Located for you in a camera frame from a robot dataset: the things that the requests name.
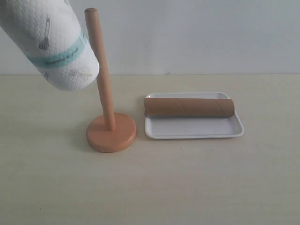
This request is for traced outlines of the brown cardboard tube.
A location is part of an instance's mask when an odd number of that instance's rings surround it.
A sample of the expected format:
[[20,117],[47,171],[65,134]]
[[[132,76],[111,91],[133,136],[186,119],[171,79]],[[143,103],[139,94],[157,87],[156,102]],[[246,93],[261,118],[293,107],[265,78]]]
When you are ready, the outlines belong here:
[[231,99],[214,98],[152,98],[144,99],[146,116],[232,117]]

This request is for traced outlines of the printed white paper towel roll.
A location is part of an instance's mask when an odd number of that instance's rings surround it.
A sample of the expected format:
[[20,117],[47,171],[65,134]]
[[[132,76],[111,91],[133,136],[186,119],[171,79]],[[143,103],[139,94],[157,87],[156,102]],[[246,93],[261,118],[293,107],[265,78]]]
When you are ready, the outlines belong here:
[[2,0],[0,26],[55,88],[96,80],[99,62],[69,0]]

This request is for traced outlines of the wooden paper towel holder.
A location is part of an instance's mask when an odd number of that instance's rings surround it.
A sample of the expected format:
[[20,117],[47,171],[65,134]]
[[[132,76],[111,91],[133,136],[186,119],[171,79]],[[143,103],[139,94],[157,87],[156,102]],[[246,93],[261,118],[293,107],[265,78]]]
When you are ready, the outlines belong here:
[[86,130],[88,144],[96,151],[113,153],[124,150],[135,140],[137,128],[135,121],[116,113],[113,106],[110,77],[106,60],[105,46],[101,31],[99,14],[95,8],[84,11],[91,48],[99,62],[97,88],[103,115],[95,118]]

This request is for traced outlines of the white rectangular tray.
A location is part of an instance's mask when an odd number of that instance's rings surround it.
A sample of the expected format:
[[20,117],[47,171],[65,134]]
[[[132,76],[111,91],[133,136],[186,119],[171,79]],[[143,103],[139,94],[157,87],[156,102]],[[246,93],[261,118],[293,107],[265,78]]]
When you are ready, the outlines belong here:
[[145,133],[153,139],[232,138],[244,134],[244,127],[235,112],[229,118],[148,117]]

